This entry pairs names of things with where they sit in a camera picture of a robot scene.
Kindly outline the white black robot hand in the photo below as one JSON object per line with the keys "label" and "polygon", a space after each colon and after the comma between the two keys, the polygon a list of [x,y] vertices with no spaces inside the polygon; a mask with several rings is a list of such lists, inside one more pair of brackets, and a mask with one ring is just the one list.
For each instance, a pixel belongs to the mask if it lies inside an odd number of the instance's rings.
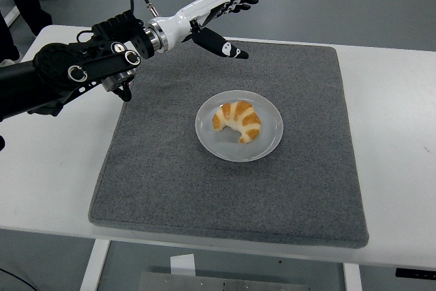
{"label": "white black robot hand", "polygon": [[194,44],[220,57],[248,59],[247,52],[232,45],[206,25],[229,13],[249,10],[259,0],[196,0],[175,15],[157,16],[149,21],[149,29],[157,36],[157,51],[173,49],[177,43],[192,40]]}

